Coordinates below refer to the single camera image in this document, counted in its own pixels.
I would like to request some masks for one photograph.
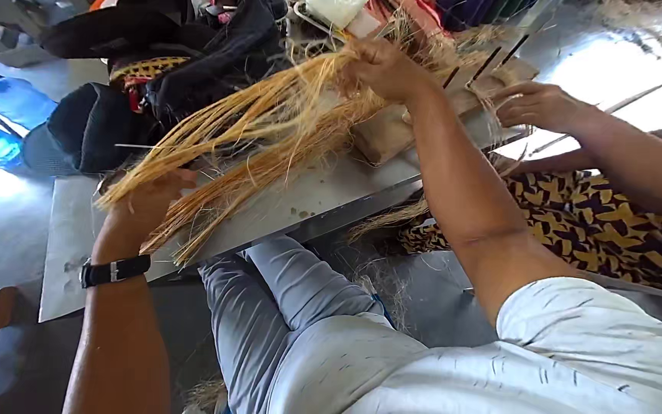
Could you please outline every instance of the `white sleeve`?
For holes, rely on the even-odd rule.
[[[497,315],[504,342],[564,362],[643,400],[662,400],[662,322],[591,281],[547,278]]]

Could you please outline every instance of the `patterned fabric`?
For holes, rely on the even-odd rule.
[[[662,288],[662,216],[601,175],[528,173],[505,179],[536,239],[576,268]],[[400,230],[408,253],[449,250],[427,213]]]
[[[132,62],[127,66],[112,70],[109,75],[109,82],[114,84],[122,81],[126,88],[138,82],[138,80],[152,80],[162,72],[170,71],[175,66],[187,62],[189,59],[189,57],[182,56],[167,56]]]

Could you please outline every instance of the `black watch strap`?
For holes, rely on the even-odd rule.
[[[149,254],[143,254],[132,259],[112,261],[98,266],[91,266],[91,259],[88,259],[81,268],[81,287],[85,289],[97,284],[123,281],[134,276],[140,276],[149,269],[151,264]]]

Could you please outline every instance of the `golden fiber bundle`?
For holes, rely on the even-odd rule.
[[[392,23],[393,43],[439,77],[454,66],[479,64],[486,58],[483,52],[463,52],[459,42],[444,37],[415,42],[408,19]],[[491,37],[493,32],[486,30],[483,35]],[[465,43],[471,45],[476,39],[471,36]],[[188,242],[174,253],[177,263],[186,263],[216,226],[252,196],[348,146],[349,128],[384,107],[369,89],[348,99],[336,93],[341,70],[356,58],[347,49],[321,54],[197,111],[166,134],[98,204],[108,207],[140,184],[196,158],[208,160],[220,174],[174,203],[143,246],[144,252],[152,252],[179,230],[190,228]]]

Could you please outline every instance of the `white shirt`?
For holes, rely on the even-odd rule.
[[[662,322],[628,299],[547,278],[496,323],[495,343],[428,349],[379,315],[326,318],[290,347],[269,412],[662,412]]]

